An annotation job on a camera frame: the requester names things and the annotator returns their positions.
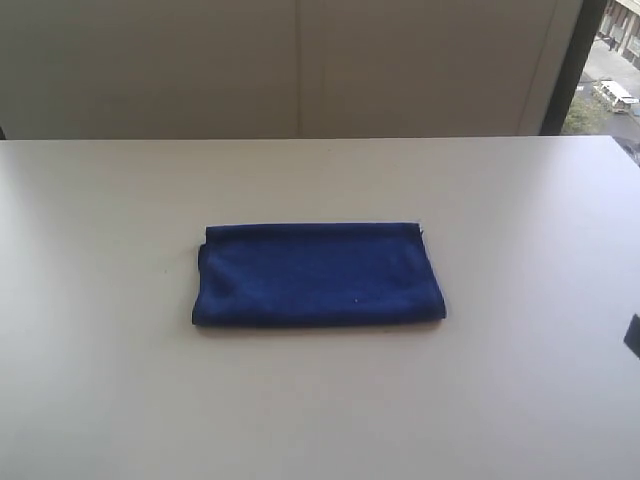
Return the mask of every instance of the white vehicle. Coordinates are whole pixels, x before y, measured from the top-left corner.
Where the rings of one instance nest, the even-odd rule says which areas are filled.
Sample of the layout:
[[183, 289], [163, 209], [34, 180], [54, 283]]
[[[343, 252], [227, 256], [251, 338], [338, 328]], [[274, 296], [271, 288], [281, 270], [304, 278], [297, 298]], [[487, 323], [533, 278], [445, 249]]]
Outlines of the white vehicle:
[[593, 87], [593, 94], [613, 113], [626, 113], [631, 110], [632, 105], [640, 103], [640, 100], [613, 80], [602, 80], [596, 83]]

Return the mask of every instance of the towel fold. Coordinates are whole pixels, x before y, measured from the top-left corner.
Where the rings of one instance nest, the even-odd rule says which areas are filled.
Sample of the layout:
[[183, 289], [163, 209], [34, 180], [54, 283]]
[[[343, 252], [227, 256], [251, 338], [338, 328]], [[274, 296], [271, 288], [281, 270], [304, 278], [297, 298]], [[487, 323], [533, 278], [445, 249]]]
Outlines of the towel fold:
[[446, 316], [415, 223], [208, 227], [193, 324], [395, 325]]

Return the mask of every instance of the wall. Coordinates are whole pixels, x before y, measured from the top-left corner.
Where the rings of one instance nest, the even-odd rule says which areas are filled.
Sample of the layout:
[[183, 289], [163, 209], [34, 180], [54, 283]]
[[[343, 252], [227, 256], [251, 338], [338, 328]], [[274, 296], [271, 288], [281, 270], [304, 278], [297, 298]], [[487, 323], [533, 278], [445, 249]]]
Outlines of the wall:
[[5, 0], [9, 138], [535, 134], [580, 0]]

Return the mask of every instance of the blue towel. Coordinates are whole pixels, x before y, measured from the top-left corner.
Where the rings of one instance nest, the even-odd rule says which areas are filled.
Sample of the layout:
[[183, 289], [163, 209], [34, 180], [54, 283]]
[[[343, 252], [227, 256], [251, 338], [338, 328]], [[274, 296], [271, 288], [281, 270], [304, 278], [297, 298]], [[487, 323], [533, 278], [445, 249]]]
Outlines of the blue towel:
[[415, 223], [208, 227], [193, 324], [297, 328], [440, 320]]

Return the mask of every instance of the blue microfiber cloth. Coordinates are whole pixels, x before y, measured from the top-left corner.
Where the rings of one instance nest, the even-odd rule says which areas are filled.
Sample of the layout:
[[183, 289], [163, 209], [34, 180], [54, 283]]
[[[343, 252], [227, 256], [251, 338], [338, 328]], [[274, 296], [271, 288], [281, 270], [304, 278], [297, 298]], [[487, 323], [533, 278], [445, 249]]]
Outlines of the blue microfiber cloth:
[[296, 328], [443, 319], [415, 223], [208, 227], [193, 324]]

